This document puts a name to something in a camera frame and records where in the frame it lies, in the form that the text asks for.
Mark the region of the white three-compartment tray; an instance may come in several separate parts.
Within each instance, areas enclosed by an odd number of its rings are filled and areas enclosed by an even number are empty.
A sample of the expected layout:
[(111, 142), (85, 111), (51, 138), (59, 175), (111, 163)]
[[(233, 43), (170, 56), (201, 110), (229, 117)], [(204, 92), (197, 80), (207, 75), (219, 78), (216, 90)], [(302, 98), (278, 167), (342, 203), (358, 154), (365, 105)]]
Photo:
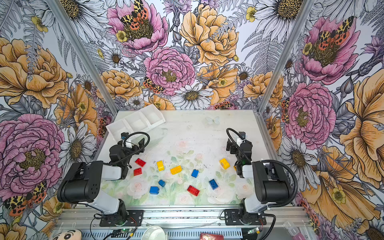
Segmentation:
[(106, 128), (113, 139), (119, 141), (121, 133), (148, 132), (165, 122), (160, 110), (155, 105), (148, 105), (137, 111), (119, 111)]

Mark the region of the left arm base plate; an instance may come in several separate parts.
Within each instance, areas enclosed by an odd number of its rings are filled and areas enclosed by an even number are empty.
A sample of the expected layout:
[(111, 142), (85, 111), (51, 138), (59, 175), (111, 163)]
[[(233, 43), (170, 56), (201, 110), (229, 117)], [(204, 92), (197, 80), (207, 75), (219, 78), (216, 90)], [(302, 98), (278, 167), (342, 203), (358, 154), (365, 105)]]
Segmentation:
[(143, 210), (127, 210), (123, 216), (118, 213), (104, 215), (100, 221), (100, 227), (139, 227), (142, 224)]

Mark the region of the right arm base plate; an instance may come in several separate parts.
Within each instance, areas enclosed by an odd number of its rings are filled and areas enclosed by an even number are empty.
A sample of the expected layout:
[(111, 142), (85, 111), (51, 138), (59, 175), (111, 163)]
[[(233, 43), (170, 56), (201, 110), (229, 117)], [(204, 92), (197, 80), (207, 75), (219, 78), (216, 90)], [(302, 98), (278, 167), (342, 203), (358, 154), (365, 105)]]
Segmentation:
[(249, 213), (240, 215), (239, 210), (235, 209), (224, 210), (224, 221), (226, 226), (261, 226), (267, 224), (264, 216)]

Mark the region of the red lego small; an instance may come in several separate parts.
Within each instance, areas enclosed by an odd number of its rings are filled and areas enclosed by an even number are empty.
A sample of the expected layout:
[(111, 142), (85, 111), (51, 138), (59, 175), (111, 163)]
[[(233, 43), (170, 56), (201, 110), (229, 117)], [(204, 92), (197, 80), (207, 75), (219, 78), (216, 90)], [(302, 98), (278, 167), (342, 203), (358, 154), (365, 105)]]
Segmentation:
[(139, 176), (143, 173), (142, 168), (137, 168), (134, 170), (134, 176)]

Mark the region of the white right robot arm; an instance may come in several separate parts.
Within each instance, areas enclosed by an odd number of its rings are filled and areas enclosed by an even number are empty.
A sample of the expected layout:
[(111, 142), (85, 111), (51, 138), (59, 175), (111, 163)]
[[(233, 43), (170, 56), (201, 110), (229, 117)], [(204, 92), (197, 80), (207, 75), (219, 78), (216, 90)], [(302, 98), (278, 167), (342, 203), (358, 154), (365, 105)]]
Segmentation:
[(243, 198), (238, 212), (226, 214), (228, 219), (243, 225), (263, 224), (265, 211), (290, 204), (299, 191), (298, 179), (293, 170), (277, 160), (252, 160), (253, 144), (246, 139), (246, 133), (227, 128), (226, 150), (235, 155), (235, 170), (242, 179), (254, 183), (255, 193)]

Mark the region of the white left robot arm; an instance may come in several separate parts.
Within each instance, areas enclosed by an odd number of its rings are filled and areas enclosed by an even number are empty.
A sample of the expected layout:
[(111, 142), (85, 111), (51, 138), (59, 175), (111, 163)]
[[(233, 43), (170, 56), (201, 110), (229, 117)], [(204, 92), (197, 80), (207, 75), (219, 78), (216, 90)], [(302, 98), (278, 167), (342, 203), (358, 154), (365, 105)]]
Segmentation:
[(124, 180), (131, 158), (143, 153), (150, 142), (145, 132), (122, 133), (121, 140), (110, 148), (110, 161), (74, 163), (58, 188), (57, 198), (62, 203), (84, 205), (101, 213), (101, 226), (140, 226), (141, 215), (130, 213), (123, 200), (114, 198), (101, 188), (102, 181)]

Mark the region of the red lego long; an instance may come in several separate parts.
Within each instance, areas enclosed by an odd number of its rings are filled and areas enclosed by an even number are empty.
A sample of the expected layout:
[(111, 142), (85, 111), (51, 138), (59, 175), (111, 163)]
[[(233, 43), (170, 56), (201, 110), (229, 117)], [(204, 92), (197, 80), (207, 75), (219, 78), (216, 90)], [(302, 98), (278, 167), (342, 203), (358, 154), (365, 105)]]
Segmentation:
[(197, 197), (200, 193), (200, 190), (196, 189), (195, 187), (193, 187), (191, 185), (189, 185), (189, 187), (187, 188), (187, 191), (195, 197)]

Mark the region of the blue lego long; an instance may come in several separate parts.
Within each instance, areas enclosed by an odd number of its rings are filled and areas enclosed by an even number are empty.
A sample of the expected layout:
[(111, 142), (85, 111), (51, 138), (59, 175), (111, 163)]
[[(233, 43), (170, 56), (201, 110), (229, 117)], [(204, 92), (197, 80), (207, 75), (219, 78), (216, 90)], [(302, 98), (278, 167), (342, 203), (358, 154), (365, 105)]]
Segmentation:
[(212, 190), (216, 190), (219, 187), (217, 182), (215, 181), (215, 179), (210, 180), (209, 184), (210, 184)]

